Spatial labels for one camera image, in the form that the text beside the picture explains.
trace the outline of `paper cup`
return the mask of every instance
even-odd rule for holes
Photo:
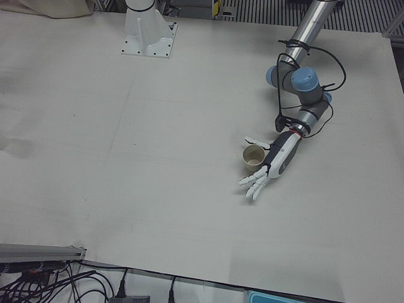
[[[265,150],[258,145],[249,145],[242,152],[242,159],[246,169],[256,172],[261,168],[265,159]]]

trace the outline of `blue joint cap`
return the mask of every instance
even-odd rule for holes
[[[319,86],[316,72],[312,68],[299,68],[292,75],[292,86],[302,93],[311,92]]]
[[[274,84],[272,83],[272,72],[273,72],[273,70],[274,70],[275,68],[276,68],[275,65],[274,65],[274,66],[271,66],[271,67],[269,68],[269,70],[266,72],[266,75],[265,75],[266,82],[268,82],[268,84],[271,85],[271,86],[273,86],[273,87],[275,87],[275,86],[274,86]]]
[[[333,100],[333,96],[331,96],[331,94],[329,92],[324,92],[324,95],[327,98],[327,102],[331,103],[331,101]]]

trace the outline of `silver arm segment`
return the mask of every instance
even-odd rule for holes
[[[303,20],[293,34],[292,39],[311,45],[317,38],[321,29],[323,29],[325,22],[336,5],[336,2],[337,1],[324,2],[313,0],[312,4],[304,15]],[[301,47],[288,47],[285,52],[293,57],[299,64],[303,61],[304,56],[307,54],[307,51]],[[292,61],[291,58],[287,56],[283,56],[281,60],[286,62]]]

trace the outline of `power adapter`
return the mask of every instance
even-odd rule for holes
[[[129,295],[125,298],[109,298],[109,303],[150,303],[149,295]]]

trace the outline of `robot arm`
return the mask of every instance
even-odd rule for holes
[[[297,115],[276,118],[276,130],[288,130],[270,144],[270,150],[262,167],[253,175],[243,178],[239,185],[252,183],[246,196],[255,200],[270,179],[279,177],[294,157],[302,138],[312,132],[331,102],[331,95],[323,90],[319,78],[312,68],[300,68],[299,64],[309,52],[325,21],[333,11],[336,0],[313,0],[292,39],[285,42],[286,51],[279,55],[275,66],[267,74],[267,82],[278,90],[285,90],[298,96],[301,108]],[[247,140],[267,150],[268,145],[256,140]]]

